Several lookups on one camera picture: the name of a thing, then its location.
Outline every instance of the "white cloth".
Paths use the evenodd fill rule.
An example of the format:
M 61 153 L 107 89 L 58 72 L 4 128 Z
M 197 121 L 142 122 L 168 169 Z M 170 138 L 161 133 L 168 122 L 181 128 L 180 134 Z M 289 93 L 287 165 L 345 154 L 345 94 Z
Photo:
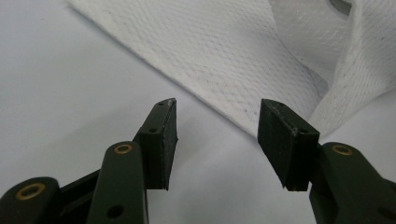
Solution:
M 147 63 L 253 135 L 261 98 L 322 134 L 395 87 L 396 2 L 69 0 Z

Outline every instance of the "white background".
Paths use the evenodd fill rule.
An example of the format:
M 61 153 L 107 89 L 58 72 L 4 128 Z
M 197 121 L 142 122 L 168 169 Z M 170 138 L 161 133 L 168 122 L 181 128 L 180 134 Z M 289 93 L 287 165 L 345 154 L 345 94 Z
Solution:
M 0 2 L 0 194 L 93 172 L 171 97 L 179 141 L 169 191 L 148 191 L 150 223 L 315 223 L 308 193 L 281 188 L 254 137 L 59 0 Z M 358 148 L 396 180 L 395 99 L 375 99 L 321 142 Z

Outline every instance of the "brass insert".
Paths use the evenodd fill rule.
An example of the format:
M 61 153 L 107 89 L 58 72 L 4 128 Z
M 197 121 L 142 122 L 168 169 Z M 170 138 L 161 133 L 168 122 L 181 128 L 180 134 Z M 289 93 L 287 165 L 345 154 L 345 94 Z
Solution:
M 114 152 L 117 154 L 125 154 L 132 151 L 132 146 L 131 145 L 120 145 L 114 148 Z
M 352 149 L 350 149 L 349 147 L 344 147 L 344 146 L 333 146 L 332 150 L 338 154 L 344 155 L 344 156 L 350 156 L 353 154 Z
M 18 200 L 26 201 L 39 195 L 45 188 L 46 186 L 42 183 L 34 183 L 20 189 L 16 197 Z

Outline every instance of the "textured fabric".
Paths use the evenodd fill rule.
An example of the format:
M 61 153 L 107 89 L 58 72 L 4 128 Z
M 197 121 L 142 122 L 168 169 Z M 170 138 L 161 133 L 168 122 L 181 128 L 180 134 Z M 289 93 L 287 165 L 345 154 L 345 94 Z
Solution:
M 253 135 L 261 98 L 289 105 L 327 133 L 395 86 L 395 3 L 353 2 L 347 19 L 324 1 L 69 0 Z M 312 22 L 320 29 L 308 29 Z

